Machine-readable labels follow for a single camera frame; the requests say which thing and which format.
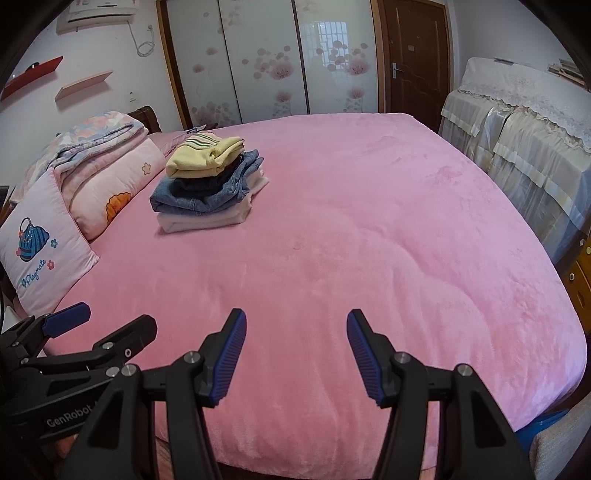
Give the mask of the yellow knitted child cardigan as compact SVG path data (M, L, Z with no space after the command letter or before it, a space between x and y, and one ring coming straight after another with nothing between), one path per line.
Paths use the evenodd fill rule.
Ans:
M195 133L171 154L165 167L166 175L171 179L217 176L244 149L245 141L240 137L218 137L211 132Z

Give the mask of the pink cartoon pillow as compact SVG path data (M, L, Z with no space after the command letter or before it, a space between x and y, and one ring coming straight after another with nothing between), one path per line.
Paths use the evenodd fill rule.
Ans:
M1 226L1 264L20 306L28 315L53 312L98 261L46 171Z

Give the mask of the folded white pink garment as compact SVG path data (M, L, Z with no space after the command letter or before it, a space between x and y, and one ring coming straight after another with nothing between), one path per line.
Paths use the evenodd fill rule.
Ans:
M231 207L216 213L198 216L157 213L156 221L163 232L167 234L191 230L216 229L243 223L252 210L253 197L259 194L269 183L270 179L264 176L263 173L252 173L246 180L249 193L245 195L245 198Z

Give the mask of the folded pink floral quilt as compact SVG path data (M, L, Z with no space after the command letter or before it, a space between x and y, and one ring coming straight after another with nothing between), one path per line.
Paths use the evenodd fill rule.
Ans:
M164 166L160 149L143 137L85 149L56 166L54 173L66 208L92 241Z

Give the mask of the folded blue denim jeans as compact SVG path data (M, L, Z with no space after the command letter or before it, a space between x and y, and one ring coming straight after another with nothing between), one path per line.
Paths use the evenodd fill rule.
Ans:
M259 151L243 152L221 174L199 179L163 177L149 197L156 213L205 215L231 207L249 193L246 180L259 172Z

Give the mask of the wooden drawer cabinet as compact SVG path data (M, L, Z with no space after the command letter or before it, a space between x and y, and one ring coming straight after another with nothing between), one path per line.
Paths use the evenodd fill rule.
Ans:
M591 329L590 238L581 239L559 267L561 279L587 336Z

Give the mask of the folded pastel floral blanket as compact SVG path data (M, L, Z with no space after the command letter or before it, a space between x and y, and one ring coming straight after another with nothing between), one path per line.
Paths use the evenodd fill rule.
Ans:
M108 111L92 116L56 136L26 171L19 186L28 190L48 169L70 174L115 147L147 136L147 128L128 114Z

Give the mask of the pink plush bed blanket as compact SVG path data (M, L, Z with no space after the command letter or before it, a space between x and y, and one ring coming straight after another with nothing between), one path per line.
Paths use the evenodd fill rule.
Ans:
M536 235L472 160L403 114L291 116L228 127L270 182L242 224L165 234L143 190L68 292L91 318L52 340L83 351L142 314L150 369L197 348L232 309L247 335L206 414L216 459L267 475L368 478L388 424L346 337L359 308L394 347L472 365L514 428L576 389L587 345Z

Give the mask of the dark wooden headboard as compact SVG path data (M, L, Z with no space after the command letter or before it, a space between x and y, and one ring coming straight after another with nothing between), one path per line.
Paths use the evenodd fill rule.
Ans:
M162 132L157 116L150 106L140 107L129 112L128 115L142 123L149 134Z

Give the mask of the floral sliding wardrobe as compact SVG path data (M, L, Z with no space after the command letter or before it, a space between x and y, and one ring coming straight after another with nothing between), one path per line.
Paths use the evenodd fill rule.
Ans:
M379 110L369 1L159 1L156 12L184 127Z

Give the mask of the cream lace covered furniture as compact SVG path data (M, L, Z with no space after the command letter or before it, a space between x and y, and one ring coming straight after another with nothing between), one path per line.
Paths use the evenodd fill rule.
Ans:
M472 57L445 100L439 133L497 184L553 262L588 232L588 91L525 65Z

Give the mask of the white air conditioner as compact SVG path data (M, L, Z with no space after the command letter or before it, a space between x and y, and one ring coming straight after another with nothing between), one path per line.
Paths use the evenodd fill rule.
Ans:
M76 0L59 16L56 33L78 28L120 24L131 21L140 7L138 0Z

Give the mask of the brown wooden door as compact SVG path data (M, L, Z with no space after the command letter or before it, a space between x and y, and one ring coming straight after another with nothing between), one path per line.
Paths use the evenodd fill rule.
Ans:
M436 1L378 3L385 54L388 113L413 116L438 131L452 90L452 48L447 7Z

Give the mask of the pink wall shelf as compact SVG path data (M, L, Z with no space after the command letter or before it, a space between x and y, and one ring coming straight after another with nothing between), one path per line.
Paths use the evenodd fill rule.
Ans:
M68 85L62 86L57 94L54 97L54 101L58 102L66 97L78 93L86 88L95 86L97 84L103 83L111 74L113 73L112 70L100 72L88 76L86 78L76 80Z

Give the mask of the red wall shelf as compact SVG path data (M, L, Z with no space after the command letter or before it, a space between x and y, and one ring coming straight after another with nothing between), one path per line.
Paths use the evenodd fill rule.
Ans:
M21 75L11 79L4 87L1 93L1 100L5 100L22 88L42 77L53 73L63 61L62 56L55 57L37 66L27 69Z

